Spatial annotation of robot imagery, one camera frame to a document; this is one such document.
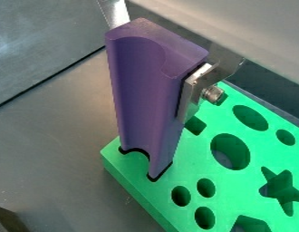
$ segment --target bolt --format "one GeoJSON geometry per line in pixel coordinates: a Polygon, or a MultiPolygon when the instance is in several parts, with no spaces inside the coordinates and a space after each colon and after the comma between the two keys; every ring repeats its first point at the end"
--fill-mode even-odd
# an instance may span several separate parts
{"type": "Polygon", "coordinates": [[[212,85],[202,90],[202,99],[206,100],[210,104],[217,104],[221,100],[224,90],[217,86],[212,85]]]}

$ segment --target gray table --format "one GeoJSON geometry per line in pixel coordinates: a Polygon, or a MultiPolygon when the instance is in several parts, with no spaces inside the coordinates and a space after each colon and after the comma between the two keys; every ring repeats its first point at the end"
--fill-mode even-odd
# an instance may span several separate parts
{"type": "Polygon", "coordinates": [[[162,231],[102,168],[115,136],[103,50],[0,108],[0,207],[30,231],[162,231]]]}

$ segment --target gray surface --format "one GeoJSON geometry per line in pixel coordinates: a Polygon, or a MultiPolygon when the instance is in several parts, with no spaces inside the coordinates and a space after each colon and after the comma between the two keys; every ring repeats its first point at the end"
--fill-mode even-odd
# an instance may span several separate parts
{"type": "Polygon", "coordinates": [[[0,103],[103,45],[95,0],[0,1],[0,103]]]}
{"type": "Polygon", "coordinates": [[[115,136],[103,51],[0,108],[0,207],[30,231],[162,231],[102,168],[115,136]]]}
{"type": "Polygon", "coordinates": [[[299,0],[130,0],[299,83],[299,0]]]}

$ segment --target hole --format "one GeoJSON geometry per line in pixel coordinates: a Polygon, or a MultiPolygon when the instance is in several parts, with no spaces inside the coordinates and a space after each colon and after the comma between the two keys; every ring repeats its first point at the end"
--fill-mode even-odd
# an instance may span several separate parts
{"type": "Polygon", "coordinates": [[[214,214],[208,207],[197,208],[194,212],[194,220],[200,228],[210,229],[214,226],[214,214]]]}
{"type": "Polygon", "coordinates": [[[240,122],[249,128],[257,131],[265,131],[268,129],[266,119],[261,116],[261,114],[254,111],[252,108],[244,105],[236,105],[232,108],[234,116],[240,120],[240,122]]]}
{"type": "Polygon", "coordinates": [[[274,198],[286,216],[293,215],[292,203],[299,202],[299,189],[292,185],[292,173],[288,170],[276,175],[268,168],[261,168],[266,184],[258,189],[265,198],[274,198]]]}
{"type": "Polygon", "coordinates": [[[183,207],[190,201],[190,193],[182,186],[175,186],[171,191],[171,199],[177,206],[183,207]]]}
{"type": "Polygon", "coordinates": [[[194,135],[200,135],[205,127],[206,127],[206,124],[194,116],[191,116],[187,122],[185,123],[185,128],[194,135]]]}
{"type": "Polygon", "coordinates": [[[205,198],[214,195],[214,184],[209,179],[200,179],[197,183],[197,190],[205,198]]]}
{"type": "Polygon", "coordinates": [[[238,216],[229,232],[270,232],[265,221],[238,216]]]}
{"type": "Polygon", "coordinates": [[[212,139],[212,153],[216,161],[226,169],[245,169],[250,162],[250,152],[242,140],[230,134],[218,134],[212,139]]]}
{"type": "Polygon", "coordinates": [[[294,137],[286,130],[277,130],[276,132],[278,141],[288,146],[294,144],[294,137]]]}

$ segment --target purple foam block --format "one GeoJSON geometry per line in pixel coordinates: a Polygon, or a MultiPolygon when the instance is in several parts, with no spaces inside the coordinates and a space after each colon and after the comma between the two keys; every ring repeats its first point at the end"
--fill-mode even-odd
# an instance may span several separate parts
{"type": "Polygon", "coordinates": [[[183,124],[175,119],[182,79],[208,51],[143,18],[106,32],[121,148],[149,154],[155,179],[174,156],[183,124]]]}

